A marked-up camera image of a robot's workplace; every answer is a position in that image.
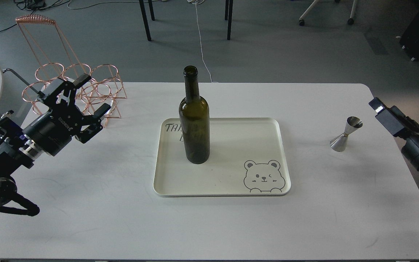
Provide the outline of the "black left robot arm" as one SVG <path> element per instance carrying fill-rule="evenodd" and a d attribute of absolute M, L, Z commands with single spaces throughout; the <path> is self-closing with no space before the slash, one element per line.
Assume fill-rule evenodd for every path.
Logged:
<path fill-rule="evenodd" d="M 37 94 L 37 101 L 48 111 L 25 129 L 8 116 L 0 119 L 0 212 L 36 216 L 40 209 L 17 192 L 11 176 L 19 167 L 31 168 L 34 161 L 46 153 L 55 156 L 73 138 L 85 144 L 98 134 L 103 116 L 111 109 L 104 103 L 92 115 L 84 115 L 76 106 L 77 91 L 91 80 L 82 74 L 74 81 L 57 78 Z"/>

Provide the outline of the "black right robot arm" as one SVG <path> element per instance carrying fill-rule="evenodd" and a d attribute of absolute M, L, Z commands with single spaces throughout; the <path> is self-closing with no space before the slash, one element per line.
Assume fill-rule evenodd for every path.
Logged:
<path fill-rule="evenodd" d="M 407 165 L 419 172 L 419 123 L 404 114 L 397 106 L 386 106 L 378 97 L 369 101 L 375 118 L 402 144 L 400 153 Z"/>

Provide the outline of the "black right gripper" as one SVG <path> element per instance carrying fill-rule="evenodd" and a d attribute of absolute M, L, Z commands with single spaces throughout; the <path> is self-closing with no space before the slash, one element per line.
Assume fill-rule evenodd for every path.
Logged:
<path fill-rule="evenodd" d="M 406 141 L 401 153 L 419 171 L 419 124 L 398 107 L 387 107 L 379 98 L 368 104 L 376 111 L 376 119 L 392 136 Z"/>

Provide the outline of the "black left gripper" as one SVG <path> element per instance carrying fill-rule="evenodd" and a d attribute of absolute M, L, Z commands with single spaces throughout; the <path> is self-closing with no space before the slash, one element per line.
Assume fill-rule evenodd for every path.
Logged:
<path fill-rule="evenodd" d="M 103 103 L 93 115 L 83 115 L 75 104 L 77 90 L 89 80 L 89 74 L 81 74 L 73 81 L 56 78 L 38 92 L 37 100 L 48 111 L 24 128 L 23 133 L 48 155 L 59 153 L 73 136 L 85 144 L 103 129 L 102 117 L 111 109 L 109 104 Z"/>

